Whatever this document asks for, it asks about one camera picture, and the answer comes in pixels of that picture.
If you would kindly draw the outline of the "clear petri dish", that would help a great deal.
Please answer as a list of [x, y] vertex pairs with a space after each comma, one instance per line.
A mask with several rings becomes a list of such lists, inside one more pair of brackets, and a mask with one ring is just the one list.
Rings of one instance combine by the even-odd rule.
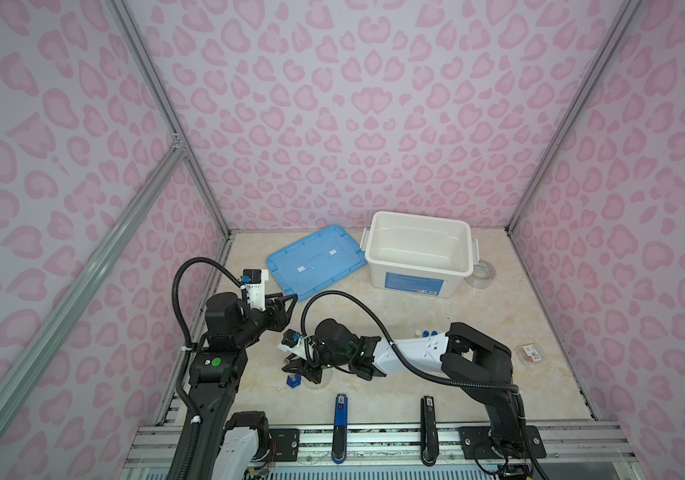
[[332, 382], [332, 377], [334, 377], [334, 372], [332, 370], [320, 369], [316, 372], [316, 376], [314, 376], [316, 382], [306, 379], [304, 380], [304, 385], [312, 391], [324, 390], [330, 385], [330, 382]]

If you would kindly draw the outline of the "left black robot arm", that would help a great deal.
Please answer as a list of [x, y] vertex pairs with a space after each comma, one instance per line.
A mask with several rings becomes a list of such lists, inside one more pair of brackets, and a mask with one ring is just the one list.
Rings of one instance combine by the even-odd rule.
[[266, 331], [284, 331], [296, 302], [296, 294], [270, 294], [259, 310], [232, 292], [208, 299], [208, 330], [180, 384], [188, 412], [168, 478], [242, 479], [250, 463], [272, 458], [266, 414], [230, 409], [246, 371], [248, 347]]

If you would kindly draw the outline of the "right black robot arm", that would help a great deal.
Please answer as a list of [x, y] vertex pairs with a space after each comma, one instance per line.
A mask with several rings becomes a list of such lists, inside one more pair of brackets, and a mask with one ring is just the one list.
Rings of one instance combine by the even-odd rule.
[[312, 384], [322, 382], [324, 371], [338, 368], [364, 381], [410, 372], [459, 388], [484, 406], [496, 454], [520, 458], [525, 452], [525, 413], [520, 391], [512, 382], [511, 352], [464, 323], [452, 323], [445, 333], [391, 340], [358, 336], [340, 322], [326, 319], [312, 335], [286, 331], [278, 348], [288, 354], [284, 372]]

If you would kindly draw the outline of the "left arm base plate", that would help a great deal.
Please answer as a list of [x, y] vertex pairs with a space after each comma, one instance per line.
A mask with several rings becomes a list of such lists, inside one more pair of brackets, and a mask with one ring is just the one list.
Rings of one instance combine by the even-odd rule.
[[250, 463], [294, 462], [298, 459], [300, 430], [296, 428], [236, 427], [228, 430], [218, 462], [246, 466]]

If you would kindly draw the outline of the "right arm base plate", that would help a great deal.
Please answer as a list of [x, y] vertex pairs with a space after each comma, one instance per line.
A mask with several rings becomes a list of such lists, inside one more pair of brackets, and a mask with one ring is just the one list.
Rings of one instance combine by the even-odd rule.
[[525, 430], [528, 448], [525, 448], [522, 442], [507, 442], [493, 437], [488, 426], [460, 427], [458, 434], [466, 460], [524, 460], [529, 459], [528, 453], [533, 453], [537, 460], [547, 457], [540, 432], [531, 425], [526, 426]]

